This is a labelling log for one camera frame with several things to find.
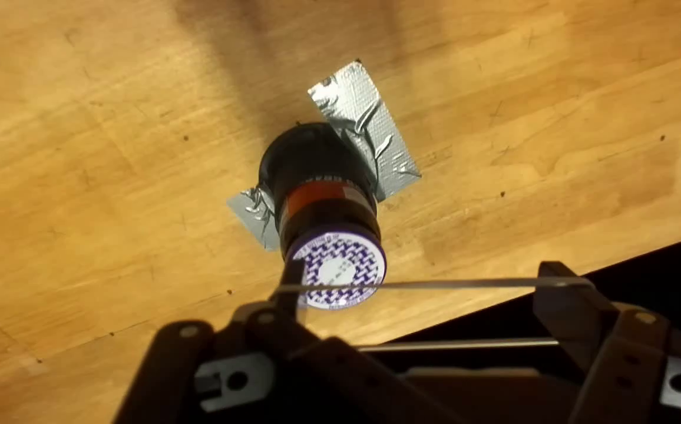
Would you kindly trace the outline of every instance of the metal rod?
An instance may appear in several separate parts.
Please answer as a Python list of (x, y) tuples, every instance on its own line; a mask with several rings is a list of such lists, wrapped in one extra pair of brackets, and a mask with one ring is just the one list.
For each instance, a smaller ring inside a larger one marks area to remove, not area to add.
[[(411, 280), (411, 282), (381, 282), (379, 290), (474, 290), (474, 286), (569, 286), (589, 285), (588, 278), (479, 278), (479, 280)], [(332, 290), (358, 290), (360, 285), (301, 285), (282, 282), (279, 291), (332, 291)]]
[(438, 339), (438, 340), (393, 340), (393, 343), (360, 343), (364, 352), (388, 352), (388, 351), (471, 351), (471, 349), (538, 349), (559, 345), (549, 337), (513, 337), (513, 339)]

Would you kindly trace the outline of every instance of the aluminum foil tape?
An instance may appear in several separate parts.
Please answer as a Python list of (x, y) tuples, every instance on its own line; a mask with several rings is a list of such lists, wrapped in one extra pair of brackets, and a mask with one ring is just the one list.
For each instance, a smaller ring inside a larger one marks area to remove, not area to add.
[[(308, 95), (335, 131), (352, 143), (378, 173), (378, 203), (423, 177), (379, 90), (360, 60), (352, 60), (314, 85)], [(267, 190), (260, 185), (242, 190), (228, 200), (228, 206), (264, 247), (275, 250), (281, 244), (274, 200)]]

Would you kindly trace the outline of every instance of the metal screw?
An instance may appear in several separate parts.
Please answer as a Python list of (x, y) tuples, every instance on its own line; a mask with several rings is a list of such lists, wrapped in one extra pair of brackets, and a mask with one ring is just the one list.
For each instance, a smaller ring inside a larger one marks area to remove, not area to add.
[(268, 325), (268, 323), (274, 323), (274, 312), (268, 312), (268, 311), (264, 311), (264, 312), (260, 312), (260, 325)]
[(655, 323), (655, 315), (648, 312), (648, 311), (639, 311), (637, 318), (639, 318), (641, 323), (645, 323), (645, 325), (654, 325), (654, 323)]
[(181, 339), (192, 339), (192, 337), (195, 337), (198, 333), (198, 325), (183, 325), (183, 328), (180, 328), (180, 337)]

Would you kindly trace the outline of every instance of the wood grain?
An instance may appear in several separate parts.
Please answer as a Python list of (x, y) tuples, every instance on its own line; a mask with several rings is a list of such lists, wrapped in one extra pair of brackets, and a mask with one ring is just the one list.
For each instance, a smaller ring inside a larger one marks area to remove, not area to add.
[[(281, 256), (225, 206), (364, 58), (425, 179), (388, 280), (591, 271), (681, 240), (681, 2), (0, 2), (0, 422), (106, 422), (152, 331), (225, 325)], [(378, 340), (523, 290), (311, 315)]]

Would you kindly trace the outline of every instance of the black cylindrical housing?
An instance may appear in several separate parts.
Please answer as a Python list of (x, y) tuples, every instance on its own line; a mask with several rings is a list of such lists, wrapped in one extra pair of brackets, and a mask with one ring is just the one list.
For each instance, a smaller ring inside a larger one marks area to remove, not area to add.
[(387, 276), (378, 224), (378, 177), (364, 154), (326, 123), (282, 131), (264, 152), (260, 189), (274, 200), (288, 267), (301, 263), (304, 299), (341, 307), (368, 299)]
[[(366, 205), (326, 194), (315, 203), (288, 209), (288, 197), (306, 184), (346, 184), (360, 190)], [(282, 131), (264, 152), (260, 185), (274, 200), (282, 254), (314, 229), (355, 225), (364, 236), (379, 240), (374, 190), (378, 179), (360, 152), (341, 140), (326, 123), (298, 124)]]

